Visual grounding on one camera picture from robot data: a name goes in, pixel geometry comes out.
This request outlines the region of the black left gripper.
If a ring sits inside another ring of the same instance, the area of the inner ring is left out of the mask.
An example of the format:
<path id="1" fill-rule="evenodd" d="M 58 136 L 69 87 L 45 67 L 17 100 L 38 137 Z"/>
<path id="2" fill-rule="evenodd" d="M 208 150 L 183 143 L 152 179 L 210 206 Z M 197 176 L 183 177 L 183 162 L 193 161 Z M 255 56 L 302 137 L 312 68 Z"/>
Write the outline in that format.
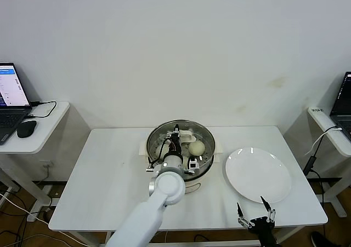
<path id="1" fill-rule="evenodd" d="M 166 133 L 166 136 L 170 136 L 171 144 L 169 145 L 170 152 L 177 152 L 178 154 L 182 153 L 181 143 L 180 143 L 180 128 L 179 124 L 176 124 L 174 131 L 169 131 Z"/>

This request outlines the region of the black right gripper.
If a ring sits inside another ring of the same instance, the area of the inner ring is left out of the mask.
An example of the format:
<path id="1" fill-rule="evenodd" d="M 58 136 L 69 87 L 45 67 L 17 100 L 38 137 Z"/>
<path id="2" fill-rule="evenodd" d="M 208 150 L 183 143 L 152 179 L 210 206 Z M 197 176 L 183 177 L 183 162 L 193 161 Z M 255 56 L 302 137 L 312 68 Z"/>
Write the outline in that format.
<path id="1" fill-rule="evenodd" d="M 267 217 L 262 216 L 249 221 L 244 217 L 240 204 L 237 203 L 238 223 L 243 228 L 248 228 L 248 231 L 250 233 L 255 234 L 258 237 L 261 246 L 277 246 L 276 239 L 273 235 L 273 229 L 275 227 L 276 210 L 273 209 L 262 196 L 261 200 L 264 204 L 264 207 L 266 208 L 266 211 L 268 212 Z"/>

